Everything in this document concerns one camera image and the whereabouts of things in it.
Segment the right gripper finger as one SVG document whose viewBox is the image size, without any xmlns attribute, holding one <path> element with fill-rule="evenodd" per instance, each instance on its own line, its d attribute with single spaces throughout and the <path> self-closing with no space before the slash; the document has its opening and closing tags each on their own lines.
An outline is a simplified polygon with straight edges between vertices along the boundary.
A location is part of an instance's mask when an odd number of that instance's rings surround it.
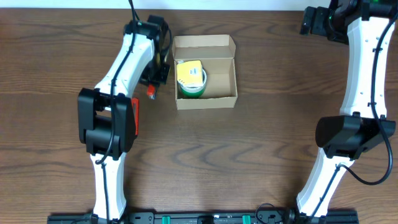
<svg viewBox="0 0 398 224">
<path fill-rule="evenodd" d="M 312 34 L 327 36 L 326 21 L 329 11 L 326 7 L 316 7 L 313 9 Z"/>
<path fill-rule="evenodd" d="M 300 35 L 308 35 L 312 29 L 313 18 L 315 16 L 316 8 L 308 6 L 304 10 L 302 25 L 300 28 Z"/>
</svg>

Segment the yellow sticky note pad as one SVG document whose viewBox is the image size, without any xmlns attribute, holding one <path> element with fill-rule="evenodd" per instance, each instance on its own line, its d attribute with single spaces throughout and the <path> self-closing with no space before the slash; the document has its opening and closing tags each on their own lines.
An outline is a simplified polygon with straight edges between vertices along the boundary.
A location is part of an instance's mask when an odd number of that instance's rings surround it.
<svg viewBox="0 0 398 224">
<path fill-rule="evenodd" d="M 200 60 L 177 64 L 177 81 L 184 87 L 203 86 L 203 67 Z"/>
</svg>

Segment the green tape roll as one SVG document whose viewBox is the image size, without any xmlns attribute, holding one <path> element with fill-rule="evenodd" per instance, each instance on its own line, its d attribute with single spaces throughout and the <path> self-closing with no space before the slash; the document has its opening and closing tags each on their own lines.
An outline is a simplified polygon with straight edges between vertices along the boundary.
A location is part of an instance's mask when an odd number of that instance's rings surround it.
<svg viewBox="0 0 398 224">
<path fill-rule="evenodd" d="M 184 96 L 187 98 L 199 98 L 204 94 L 207 84 L 207 74 L 206 71 L 202 70 L 202 77 L 203 77 L 203 85 L 200 87 L 185 87 L 179 84 L 180 91 Z"/>
</svg>

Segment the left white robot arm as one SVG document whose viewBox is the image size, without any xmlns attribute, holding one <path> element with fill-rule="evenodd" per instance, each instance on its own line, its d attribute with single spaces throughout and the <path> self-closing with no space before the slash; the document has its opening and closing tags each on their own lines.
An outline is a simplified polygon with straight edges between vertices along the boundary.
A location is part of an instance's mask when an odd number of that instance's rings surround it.
<svg viewBox="0 0 398 224">
<path fill-rule="evenodd" d="M 88 223 L 126 223 L 124 164 L 139 130 L 138 84 L 154 99 L 170 71 L 172 37 L 163 17 L 137 18 L 124 27 L 123 43 L 105 77 L 78 95 L 78 132 L 95 172 L 96 201 Z"/>
</svg>

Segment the red utility knife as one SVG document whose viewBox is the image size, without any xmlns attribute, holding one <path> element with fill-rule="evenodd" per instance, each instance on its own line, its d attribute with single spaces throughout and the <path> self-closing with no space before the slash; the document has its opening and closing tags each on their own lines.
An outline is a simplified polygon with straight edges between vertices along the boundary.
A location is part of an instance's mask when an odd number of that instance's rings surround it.
<svg viewBox="0 0 398 224">
<path fill-rule="evenodd" d="M 131 99 L 132 108 L 134 110 L 134 123 L 135 123 L 135 137 L 139 134 L 139 99 Z"/>
</svg>

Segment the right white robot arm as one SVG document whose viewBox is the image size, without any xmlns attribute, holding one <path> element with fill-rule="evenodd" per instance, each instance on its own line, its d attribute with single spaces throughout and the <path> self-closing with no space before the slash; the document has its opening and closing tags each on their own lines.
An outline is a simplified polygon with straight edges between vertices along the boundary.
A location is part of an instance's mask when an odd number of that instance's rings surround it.
<svg viewBox="0 0 398 224">
<path fill-rule="evenodd" d="M 286 223 L 354 223 L 352 210 L 331 211 L 330 200 L 362 153 L 388 143 L 396 122 L 387 119 L 384 85 L 389 42 L 397 20 L 396 1 L 332 1 L 306 7 L 300 33 L 315 34 L 349 47 L 345 97 L 337 116 L 318 121 L 318 154 Z"/>
</svg>

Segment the cardboard box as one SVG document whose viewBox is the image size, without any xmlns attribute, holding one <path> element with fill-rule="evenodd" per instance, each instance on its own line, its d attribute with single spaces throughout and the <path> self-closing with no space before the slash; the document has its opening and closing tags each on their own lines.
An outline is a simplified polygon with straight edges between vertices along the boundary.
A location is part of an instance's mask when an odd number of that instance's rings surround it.
<svg viewBox="0 0 398 224">
<path fill-rule="evenodd" d="M 182 35 L 174 37 L 172 53 L 174 65 L 199 61 L 203 85 L 183 90 L 175 82 L 175 102 L 178 110 L 234 108 L 238 99 L 234 56 L 236 45 L 228 34 Z"/>
</svg>

